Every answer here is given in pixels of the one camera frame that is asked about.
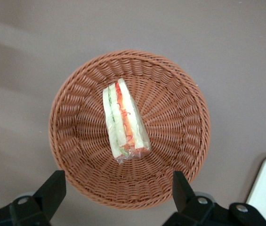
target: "sandwich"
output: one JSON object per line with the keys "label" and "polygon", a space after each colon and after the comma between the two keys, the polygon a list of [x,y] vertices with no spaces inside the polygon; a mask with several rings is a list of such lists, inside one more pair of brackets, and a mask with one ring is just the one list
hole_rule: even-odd
{"label": "sandwich", "polygon": [[110,147],[116,161],[121,164],[126,159],[148,155],[151,151],[149,137],[124,79],[103,90],[103,104]]}

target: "shredded carrot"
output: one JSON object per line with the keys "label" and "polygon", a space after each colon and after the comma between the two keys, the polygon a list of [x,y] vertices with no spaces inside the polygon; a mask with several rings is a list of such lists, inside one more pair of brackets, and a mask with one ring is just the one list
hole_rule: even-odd
{"label": "shredded carrot", "polygon": [[120,86],[118,82],[116,83],[116,94],[117,94],[117,104],[119,105],[121,117],[123,120],[123,126],[124,126],[124,132],[127,138],[128,145],[125,145],[124,148],[126,150],[134,150],[135,149],[135,140],[133,139],[133,132],[129,125],[129,119],[128,114],[130,115],[130,112],[127,112],[126,109],[123,106],[123,99],[122,99],[122,93],[120,90]]}

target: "plastic wrap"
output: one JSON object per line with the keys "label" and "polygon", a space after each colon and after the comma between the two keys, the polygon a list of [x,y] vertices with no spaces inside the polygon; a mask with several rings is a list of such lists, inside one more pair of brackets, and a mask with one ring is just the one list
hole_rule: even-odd
{"label": "plastic wrap", "polygon": [[103,90],[105,122],[113,157],[121,164],[148,155],[151,145],[137,105],[123,79]]}

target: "black clamp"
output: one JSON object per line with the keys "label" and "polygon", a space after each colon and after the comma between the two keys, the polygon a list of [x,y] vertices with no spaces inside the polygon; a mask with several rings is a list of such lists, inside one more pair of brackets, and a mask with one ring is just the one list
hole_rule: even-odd
{"label": "black clamp", "polygon": [[65,172],[57,170],[33,196],[22,196],[1,208],[0,226],[50,226],[65,196]]}
{"label": "black clamp", "polygon": [[181,171],[174,172],[172,191],[178,212],[163,226],[266,226],[251,205],[232,203],[227,210],[205,196],[196,196]]}

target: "woven basket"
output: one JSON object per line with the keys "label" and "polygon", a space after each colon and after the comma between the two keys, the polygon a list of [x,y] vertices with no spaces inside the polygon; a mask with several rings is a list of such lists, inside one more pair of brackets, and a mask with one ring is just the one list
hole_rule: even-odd
{"label": "woven basket", "polygon": [[[123,78],[138,105],[152,152],[119,165],[110,149],[102,91]],[[126,50],[96,57],[63,84],[51,110],[53,156],[82,194],[118,209],[142,209],[171,198],[172,173],[191,182],[209,146],[210,119],[194,81],[166,58]]]}

